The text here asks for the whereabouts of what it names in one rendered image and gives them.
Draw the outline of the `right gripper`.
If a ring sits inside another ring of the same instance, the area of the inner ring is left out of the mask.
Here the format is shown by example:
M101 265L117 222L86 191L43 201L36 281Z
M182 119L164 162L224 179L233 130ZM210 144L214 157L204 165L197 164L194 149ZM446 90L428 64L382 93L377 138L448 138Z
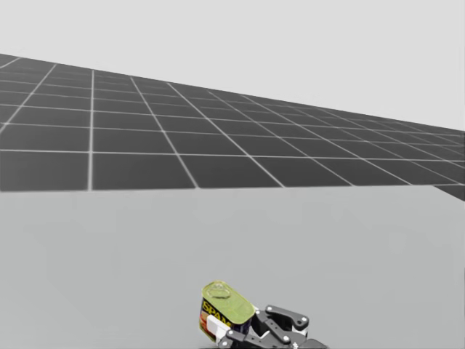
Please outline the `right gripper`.
M231 339L227 335L233 329L213 315L207 316L207 332L214 337L218 349L257 349L262 342L271 348L279 349L329 349L318 340L308 338L309 319L303 314L267 305L264 309L256 309L251 321L251 328L239 338Z

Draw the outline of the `green and blue rectangular can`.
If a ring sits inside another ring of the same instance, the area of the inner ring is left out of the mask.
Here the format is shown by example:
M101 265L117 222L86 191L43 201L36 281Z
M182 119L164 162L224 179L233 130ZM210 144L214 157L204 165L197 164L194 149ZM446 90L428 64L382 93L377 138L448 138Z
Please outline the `green and blue rectangular can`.
M220 280L207 284L201 294L199 328L211 341L218 342L221 337L215 329L208 329L209 316L231 330L248 333L256 308L244 296Z

